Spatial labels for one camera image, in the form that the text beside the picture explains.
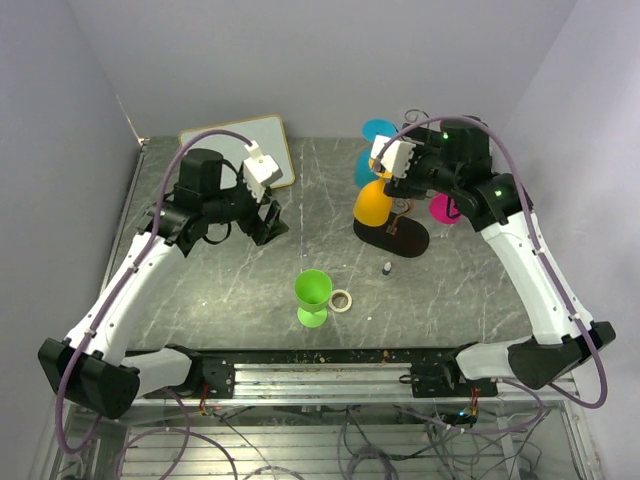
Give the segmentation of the magenta plastic wine glass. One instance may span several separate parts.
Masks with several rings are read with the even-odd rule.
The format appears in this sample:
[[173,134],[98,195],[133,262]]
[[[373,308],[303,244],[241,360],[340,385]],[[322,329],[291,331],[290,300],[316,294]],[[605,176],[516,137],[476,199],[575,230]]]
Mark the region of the magenta plastic wine glass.
[[431,199],[429,212],[436,221],[445,225],[454,225],[461,220],[454,200],[442,193]]

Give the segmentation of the orange plastic wine glass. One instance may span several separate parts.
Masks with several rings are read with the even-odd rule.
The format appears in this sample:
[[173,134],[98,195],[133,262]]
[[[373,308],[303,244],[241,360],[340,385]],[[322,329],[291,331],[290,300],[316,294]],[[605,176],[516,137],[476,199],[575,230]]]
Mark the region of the orange plastic wine glass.
[[374,173],[371,170],[372,165],[372,159],[359,163],[358,172],[363,172],[364,167],[367,167],[371,180],[362,185],[353,207],[353,215],[359,223],[367,227],[380,227],[387,222],[393,205],[392,198],[385,193],[390,174]]

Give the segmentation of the green plastic wine glass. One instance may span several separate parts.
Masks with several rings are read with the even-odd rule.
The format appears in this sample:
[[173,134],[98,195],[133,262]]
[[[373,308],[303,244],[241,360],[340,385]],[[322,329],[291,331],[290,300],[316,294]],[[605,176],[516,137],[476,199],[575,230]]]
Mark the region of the green plastic wine glass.
[[298,303],[296,315],[303,326],[317,328],[326,321],[332,291],[330,277],[321,270],[308,269],[297,276],[294,284]]

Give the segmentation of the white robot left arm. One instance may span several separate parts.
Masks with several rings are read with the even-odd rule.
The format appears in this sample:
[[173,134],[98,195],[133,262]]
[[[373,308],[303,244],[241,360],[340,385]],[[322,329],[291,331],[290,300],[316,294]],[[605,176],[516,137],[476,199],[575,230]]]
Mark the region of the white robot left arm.
[[47,339],[39,349],[58,407],[71,401],[117,419],[136,398],[165,387],[182,397],[202,390],[210,374],[196,351],[167,345],[129,357],[126,350],[148,297],[197,242],[206,240],[210,226],[237,224],[257,245],[287,231],[281,207],[270,196],[281,169],[257,144],[246,149],[230,188],[221,186],[229,162],[218,152],[192,149],[172,163],[179,171],[177,182],[161,190],[151,221],[136,234],[99,299],[63,340]]

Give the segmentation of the blue plastic wine glass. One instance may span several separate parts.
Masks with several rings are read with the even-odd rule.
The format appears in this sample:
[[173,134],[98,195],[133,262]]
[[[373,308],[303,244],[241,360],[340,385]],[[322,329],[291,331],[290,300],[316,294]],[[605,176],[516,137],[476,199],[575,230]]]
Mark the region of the blue plastic wine glass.
[[[370,143],[373,143],[377,135],[391,137],[397,133],[397,129],[390,121],[375,118],[366,121],[362,126],[362,135]],[[370,182],[376,180],[378,176],[371,171],[369,165],[371,148],[362,152],[356,163],[354,170],[354,183],[357,187],[363,188]]]

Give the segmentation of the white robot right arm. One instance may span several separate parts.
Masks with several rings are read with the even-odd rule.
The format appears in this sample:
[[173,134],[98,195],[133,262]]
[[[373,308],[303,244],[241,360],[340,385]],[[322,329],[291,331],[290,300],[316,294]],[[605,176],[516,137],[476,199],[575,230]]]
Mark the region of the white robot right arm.
[[371,151],[387,195],[419,199],[434,190],[453,201],[501,261],[527,313],[530,336],[458,350],[440,373],[442,387],[455,396],[488,378],[539,390],[596,360],[616,338],[613,326],[595,320],[569,287],[516,172],[495,171],[491,148],[498,143],[475,117],[435,117],[392,137],[377,135]]

